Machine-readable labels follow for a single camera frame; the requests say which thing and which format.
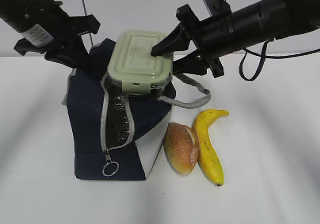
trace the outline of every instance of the white panel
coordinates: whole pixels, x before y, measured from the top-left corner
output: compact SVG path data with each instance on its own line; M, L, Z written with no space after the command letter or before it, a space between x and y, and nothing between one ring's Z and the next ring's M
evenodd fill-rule
M233 11L259 0L228 0ZM137 28L171 32L178 20L176 9L189 3L200 19L209 16L202 0L86 0L89 13L93 13L102 26L95 42L105 38L117 39L125 29ZM269 52L300 52L320 47L320 31L279 40L269 45ZM262 45L254 50L260 51Z
M170 113L165 116L162 121L158 123L158 125L151 129L150 132L135 142L135 146L138 150L140 161L144 170L145 178L148 178L155 163L167 131L169 119Z

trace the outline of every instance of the green lunch box lid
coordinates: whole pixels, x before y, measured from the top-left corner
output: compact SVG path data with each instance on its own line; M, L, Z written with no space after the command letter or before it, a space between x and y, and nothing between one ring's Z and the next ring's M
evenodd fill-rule
M150 94L152 89L165 87L172 78L173 54L151 56L152 47L167 34L127 30L116 42L108 66L108 75L123 92Z

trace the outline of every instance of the yellow banana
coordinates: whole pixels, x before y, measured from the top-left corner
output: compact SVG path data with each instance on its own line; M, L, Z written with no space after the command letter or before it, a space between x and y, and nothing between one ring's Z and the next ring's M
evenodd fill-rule
M224 110L208 109L199 113L193 123L193 129L198 136L200 144L198 163L208 179L218 187L224 184L224 172L220 160L211 145L208 128L219 117L228 115L229 112Z

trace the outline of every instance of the zipper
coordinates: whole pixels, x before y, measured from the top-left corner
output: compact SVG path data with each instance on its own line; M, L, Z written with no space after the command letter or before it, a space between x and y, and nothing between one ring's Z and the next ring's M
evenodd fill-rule
M103 88L105 94L104 94L104 102L103 102L103 107L102 107L103 109L102 109L102 113L101 113L100 142L101 142L102 151L105 154L105 165L102 169L102 174L105 177L112 177L113 175L115 175L118 172L120 165L118 162L112 161L110 151L114 150L114 149L123 148L132 142L132 140L134 138L134 133L135 133L135 124L134 124L134 120L133 120L130 105L129 105L129 99L127 96L125 96L124 97L124 107L125 107L125 112L126 112L127 121L128 121L128 129L129 129L127 140L123 145L120 145L120 146L111 147L110 145L108 145L107 135L110 136L111 133L110 133L110 129L107 130L109 94L108 94L108 91L104 85L106 78L107 77L105 76L101 81L101 85L102 85L102 88Z
M106 164L104 165L104 167L102 169L102 174L105 177L112 177L114 174L116 174L118 172L120 165L118 162L112 161L108 148L106 149L106 152L104 154L105 154Z

